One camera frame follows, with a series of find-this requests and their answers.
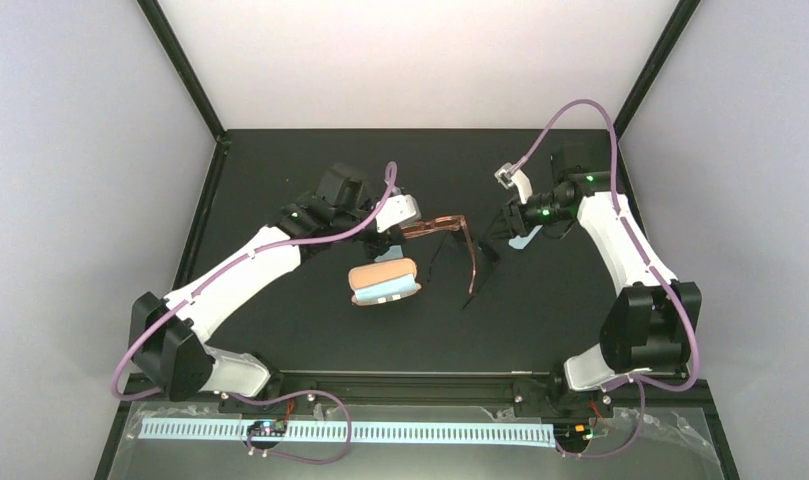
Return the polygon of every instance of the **sunglasses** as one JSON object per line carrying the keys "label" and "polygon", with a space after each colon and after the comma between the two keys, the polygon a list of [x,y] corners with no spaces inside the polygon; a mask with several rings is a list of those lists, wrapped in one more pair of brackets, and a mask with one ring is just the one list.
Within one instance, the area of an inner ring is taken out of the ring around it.
{"label": "sunglasses", "polygon": [[448,215],[437,217],[427,222],[415,222],[401,229],[404,238],[419,238],[436,232],[458,232],[462,231],[466,237],[466,246],[469,248],[469,255],[472,257],[472,280],[469,282],[469,295],[475,293],[475,277],[477,276],[477,262],[475,261],[475,244],[472,242],[472,235],[469,233],[469,225],[463,215]]}

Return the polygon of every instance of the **white wall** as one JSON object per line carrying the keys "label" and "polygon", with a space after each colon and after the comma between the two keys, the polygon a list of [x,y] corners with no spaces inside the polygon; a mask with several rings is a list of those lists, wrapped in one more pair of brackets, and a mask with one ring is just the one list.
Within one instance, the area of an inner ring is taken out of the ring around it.
{"label": "white wall", "polygon": [[225,128],[542,128],[615,116],[677,1],[160,3]]}
{"label": "white wall", "polygon": [[809,1],[702,2],[626,152],[743,478],[809,478]]}
{"label": "white wall", "polygon": [[0,478],[91,478],[213,141],[136,2],[0,1]]}

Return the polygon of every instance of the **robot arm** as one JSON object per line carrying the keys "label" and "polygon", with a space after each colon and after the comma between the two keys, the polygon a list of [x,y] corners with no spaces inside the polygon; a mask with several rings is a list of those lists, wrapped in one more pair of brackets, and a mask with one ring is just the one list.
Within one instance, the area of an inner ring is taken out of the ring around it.
{"label": "robot arm", "polygon": [[[563,181],[551,192],[508,203],[503,217],[511,237],[528,237],[541,226],[577,220],[592,238],[613,280],[617,298],[601,328],[599,343],[562,365],[567,387],[575,392],[606,390],[632,373],[683,365],[690,355],[687,335],[658,276],[677,293],[693,328],[701,305],[698,287],[678,282],[660,261],[621,192],[616,196],[621,207],[616,212],[609,172],[560,177]],[[526,177],[517,185],[516,179],[502,175],[500,169],[496,178],[507,188],[516,186],[520,194],[530,191]]]}
{"label": "robot arm", "polygon": [[[374,202],[365,199],[358,178],[347,167],[331,168],[315,192],[283,207],[269,225],[207,274],[163,299],[148,292],[134,303],[131,343],[157,319],[181,307],[133,355],[133,362],[170,400],[182,401],[199,391],[254,397],[266,386],[272,372],[261,357],[220,350],[206,342],[257,292],[330,244],[266,246],[339,234],[369,215]],[[412,196],[397,189],[393,193],[374,221],[351,237],[364,243],[370,257],[403,242],[399,225],[420,217]]]}

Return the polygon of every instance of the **light blue ruler strip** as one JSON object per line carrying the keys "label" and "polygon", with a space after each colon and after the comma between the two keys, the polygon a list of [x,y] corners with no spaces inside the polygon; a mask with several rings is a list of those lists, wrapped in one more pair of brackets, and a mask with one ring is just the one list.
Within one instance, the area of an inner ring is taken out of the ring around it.
{"label": "light blue ruler strip", "polygon": [[[139,438],[162,440],[245,440],[259,420],[146,418]],[[551,425],[513,423],[353,422],[354,443],[421,443],[455,445],[523,445],[554,448]],[[343,442],[345,422],[290,420],[283,437],[254,440]]]}

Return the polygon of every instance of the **black enclosure corner post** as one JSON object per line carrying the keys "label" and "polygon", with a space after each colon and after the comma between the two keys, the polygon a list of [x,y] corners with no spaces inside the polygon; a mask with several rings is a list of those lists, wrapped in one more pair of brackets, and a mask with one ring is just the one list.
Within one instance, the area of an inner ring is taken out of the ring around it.
{"label": "black enclosure corner post", "polygon": [[186,54],[183,53],[183,48],[181,48],[180,42],[174,35],[171,25],[168,24],[168,19],[165,13],[163,13],[163,9],[160,8],[160,4],[157,0],[138,0],[138,2],[139,6],[142,7],[142,12],[148,19],[148,23],[151,24],[151,28],[154,29],[154,33],[157,34],[157,38],[163,45],[163,49],[165,49],[166,54],[168,54],[169,60],[171,60],[172,65],[174,65],[175,70],[177,70],[177,74],[180,75],[180,79],[186,86],[189,96],[192,97],[192,101],[195,102],[195,106],[198,107],[198,111],[201,113],[204,123],[207,124],[207,128],[210,129],[213,138],[217,142],[220,142],[224,137],[224,127],[222,127],[221,121],[218,119],[218,115],[216,115],[216,111],[210,103],[210,99],[207,98],[204,87],[202,87],[201,82],[198,81],[198,76],[195,75],[192,64],[189,63],[189,59],[186,58]]}
{"label": "black enclosure corner post", "polygon": [[619,110],[616,121],[613,122],[617,137],[622,138],[625,130],[627,130],[628,124],[631,123],[631,119],[634,118],[634,114],[640,108],[640,104],[642,104],[648,90],[654,83],[654,79],[657,78],[663,63],[666,62],[666,58],[669,57],[669,53],[675,47],[681,32],[684,31],[700,2],[701,0],[680,0],[678,2],[672,16],[669,17],[669,21],[666,22],[666,26],[663,28],[663,33],[657,39],[651,55],[648,56],[640,75],[634,82],[634,86],[631,87],[628,98],[622,104],[622,109]]}

